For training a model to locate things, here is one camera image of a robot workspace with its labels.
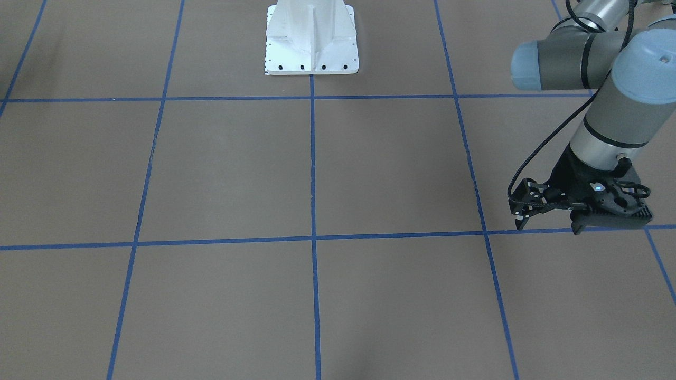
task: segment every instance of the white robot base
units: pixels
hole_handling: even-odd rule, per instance
[[[343,0],[279,0],[267,18],[266,75],[359,70],[354,8]]]

